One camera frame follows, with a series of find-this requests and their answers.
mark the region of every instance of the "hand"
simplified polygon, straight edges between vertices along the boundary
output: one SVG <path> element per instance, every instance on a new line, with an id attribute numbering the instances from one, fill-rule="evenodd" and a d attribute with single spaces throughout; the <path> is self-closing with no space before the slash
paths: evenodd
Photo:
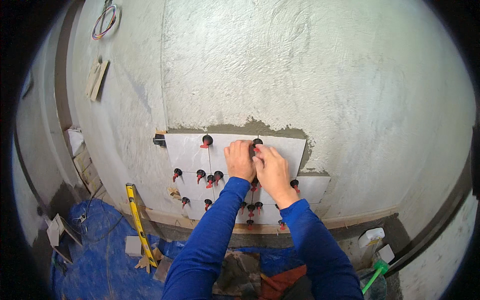
<path id="1" fill-rule="evenodd" d="M 273 198 L 280 209 L 299 200 L 297 192 L 290 186 L 288 161 L 274 147 L 257 144 L 260 150 L 253 158 L 257 178 L 262 188 Z"/>
<path id="2" fill-rule="evenodd" d="M 251 182 L 255 177 L 255 168 L 250 159 L 250 145 L 253 142 L 248 140 L 237 140 L 231 142 L 229 147 L 223 148 L 227 162 L 228 175 L 238 177 Z"/>

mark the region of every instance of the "blue plastic sheet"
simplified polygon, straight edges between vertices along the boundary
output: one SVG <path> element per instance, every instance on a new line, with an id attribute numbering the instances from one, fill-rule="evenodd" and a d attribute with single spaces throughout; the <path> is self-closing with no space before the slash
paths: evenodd
<path id="1" fill-rule="evenodd" d="M 88 218 L 81 227 L 72 224 L 72 219 L 85 212 L 88 201 L 74 205 L 67 220 L 72 227 L 85 234 L 83 247 L 69 244 L 73 264 L 67 264 L 65 275 L 53 265 L 51 287 L 57 299 L 159 299 L 163 284 L 153 279 L 145 269 L 135 269 L 139 257 L 125 254 L 125 237 L 137 235 L 135 229 L 122 218 L 112 206 L 93 199 Z M 110 228 L 120 222 L 108 234 Z M 167 257 L 175 259 L 183 249 L 185 241 L 166 242 L 157 236 L 148 235 L 152 248 L 158 247 Z M 303 264 L 293 248 L 266 249 L 241 248 L 238 251 L 260 253 L 262 272 L 273 276 Z"/>

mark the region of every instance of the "colored wires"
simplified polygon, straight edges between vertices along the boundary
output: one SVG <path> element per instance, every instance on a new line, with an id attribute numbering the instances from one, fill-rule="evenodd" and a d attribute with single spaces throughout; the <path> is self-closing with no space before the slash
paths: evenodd
<path id="1" fill-rule="evenodd" d="M 113 10 L 113 14 L 112 14 L 112 18 L 110 20 L 110 22 L 108 23 L 108 26 L 107 28 L 99 33 L 98 35 L 95 33 L 95 30 L 96 30 L 96 27 L 98 26 L 98 23 L 100 22 L 100 20 L 102 20 L 103 17 L 105 17 L 105 15 L 107 14 L 107 12 L 109 10 Z M 113 24 L 115 23 L 115 19 L 116 19 L 116 14 L 117 14 L 117 5 L 116 4 L 112 4 L 110 5 L 109 7 L 107 7 L 107 9 L 98 17 L 98 19 L 96 20 L 95 22 L 95 25 L 93 26 L 93 29 L 92 29 L 92 39 L 93 40 L 99 40 L 102 38 L 102 36 L 105 35 L 105 33 L 107 33 L 107 31 L 112 28 Z"/>

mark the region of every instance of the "blue sleeve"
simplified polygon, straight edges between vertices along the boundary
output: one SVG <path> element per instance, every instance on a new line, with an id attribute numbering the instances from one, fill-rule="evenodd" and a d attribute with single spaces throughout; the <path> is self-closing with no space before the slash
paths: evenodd
<path id="1" fill-rule="evenodd" d="M 306 265 L 315 299 L 363 299 L 360 282 L 347 255 L 305 199 L 280 214 L 295 249 Z"/>
<path id="2" fill-rule="evenodd" d="M 162 299 L 211 299 L 235 218 L 249 188 L 248 181 L 230 177 L 219 198 L 205 212 L 173 260 Z"/>

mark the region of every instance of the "left hand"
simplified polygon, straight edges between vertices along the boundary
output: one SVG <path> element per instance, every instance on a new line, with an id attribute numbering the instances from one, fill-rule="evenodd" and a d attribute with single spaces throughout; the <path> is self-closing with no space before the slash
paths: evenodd
<path id="1" fill-rule="evenodd" d="M 230 177 L 238 177 L 252 182 L 256 174 L 253 160 L 250 158 L 250 145 L 252 144 L 253 142 L 250 140 L 237 140 L 223 149 Z"/>

